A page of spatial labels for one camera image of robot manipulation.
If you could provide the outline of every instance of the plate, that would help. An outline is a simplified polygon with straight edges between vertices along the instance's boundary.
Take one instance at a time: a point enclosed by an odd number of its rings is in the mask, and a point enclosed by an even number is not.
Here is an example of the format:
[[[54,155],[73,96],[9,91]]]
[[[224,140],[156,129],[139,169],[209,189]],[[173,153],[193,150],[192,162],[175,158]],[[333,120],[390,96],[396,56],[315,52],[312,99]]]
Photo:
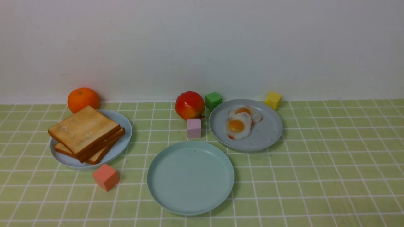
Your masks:
[[[229,158],[201,141],[176,143],[161,151],[147,172],[147,187],[163,208],[193,216],[219,206],[234,184]]]
[[[109,163],[116,159],[122,152],[126,149],[129,144],[130,137],[132,136],[132,124],[130,121],[123,116],[122,114],[111,111],[111,110],[100,110],[105,116],[109,119],[115,121],[116,123],[120,124],[121,127],[125,128],[125,134],[119,138],[119,140],[114,144],[114,146],[109,150],[109,152],[103,157],[100,163],[96,165],[90,165],[88,163],[80,163],[77,159],[66,156],[59,152],[56,152],[53,148],[57,141],[55,139],[51,139],[50,141],[50,152],[52,153],[53,157],[60,162],[61,164],[73,168],[73,169],[94,169],[98,168],[105,163]]]
[[[248,137],[232,140],[227,137],[224,128],[229,118],[229,111],[236,105],[253,107],[262,115],[262,121],[256,123]],[[218,105],[209,116],[209,126],[219,142],[241,152],[264,150],[278,141],[282,135],[282,121],[279,115],[264,103],[249,99],[234,99]]]

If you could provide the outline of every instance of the wooden block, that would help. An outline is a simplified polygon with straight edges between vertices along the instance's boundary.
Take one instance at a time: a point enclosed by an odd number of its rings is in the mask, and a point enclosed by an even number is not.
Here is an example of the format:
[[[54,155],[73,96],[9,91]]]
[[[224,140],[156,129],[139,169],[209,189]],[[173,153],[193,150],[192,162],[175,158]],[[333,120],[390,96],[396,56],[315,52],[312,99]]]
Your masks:
[[[187,120],[188,138],[201,138],[201,119],[192,118]]]
[[[275,92],[270,92],[267,96],[265,104],[267,104],[272,109],[277,110],[281,99],[282,99],[282,95],[275,93]]]
[[[222,101],[222,96],[220,96],[217,92],[213,92],[205,96],[205,104],[210,111],[216,108],[220,103],[222,103]]]
[[[106,191],[111,190],[119,182],[119,174],[107,164],[103,164],[93,173],[95,182]]]

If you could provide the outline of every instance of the toast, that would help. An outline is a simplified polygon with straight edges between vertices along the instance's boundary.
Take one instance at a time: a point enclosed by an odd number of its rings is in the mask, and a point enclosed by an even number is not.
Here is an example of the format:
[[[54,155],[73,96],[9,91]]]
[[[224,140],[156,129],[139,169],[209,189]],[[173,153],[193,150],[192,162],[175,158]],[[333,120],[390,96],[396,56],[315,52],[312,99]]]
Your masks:
[[[100,163],[100,161],[103,159],[103,157],[109,152],[109,150],[115,145],[115,143],[118,141],[116,139],[115,141],[112,141],[109,143],[105,148],[101,149],[99,152],[97,152],[95,155],[93,155],[90,159],[88,159],[86,162],[90,165],[95,165]],[[64,154],[66,156],[74,158],[73,154],[71,151],[69,151],[63,144],[57,143],[54,146],[54,149],[56,152],[59,152],[61,154]]]
[[[91,106],[87,106],[48,128],[48,133],[83,163],[86,161],[83,156],[88,156],[88,151],[92,153],[91,151],[94,151],[100,142],[119,131],[120,128],[118,123],[105,117]]]
[[[92,150],[87,151],[85,154],[77,158],[81,163],[86,162],[89,160],[93,155],[99,152],[101,149],[105,148],[108,144],[112,141],[116,141],[121,138],[125,134],[125,128],[121,128],[119,131],[114,133],[112,136],[100,141]]]

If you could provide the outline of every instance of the egg yolk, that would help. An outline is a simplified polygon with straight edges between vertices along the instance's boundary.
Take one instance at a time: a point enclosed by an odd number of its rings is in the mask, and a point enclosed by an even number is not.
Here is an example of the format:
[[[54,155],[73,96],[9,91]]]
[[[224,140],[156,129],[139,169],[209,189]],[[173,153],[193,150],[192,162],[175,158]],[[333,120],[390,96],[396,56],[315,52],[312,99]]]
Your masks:
[[[239,120],[230,121],[229,130],[231,132],[242,132],[244,130],[244,123]]]
[[[247,108],[240,108],[236,111],[236,114],[238,113],[248,113],[249,115],[251,115],[250,111]]]

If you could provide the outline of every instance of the toy fruit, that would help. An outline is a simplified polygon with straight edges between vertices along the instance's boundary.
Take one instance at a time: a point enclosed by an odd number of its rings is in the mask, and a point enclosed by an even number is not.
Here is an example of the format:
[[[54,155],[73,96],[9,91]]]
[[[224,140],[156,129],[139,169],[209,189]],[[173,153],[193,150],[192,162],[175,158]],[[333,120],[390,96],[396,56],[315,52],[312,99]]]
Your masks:
[[[88,105],[98,109],[99,103],[97,93],[89,88],[78,88],[67,97],[67,107],[74,114]]]
[[[202,96],[193,91],[187,91],[178,96],[175,102],[175,111],[184,120],[189,118],[204,118],[201,116],[205,110]]]

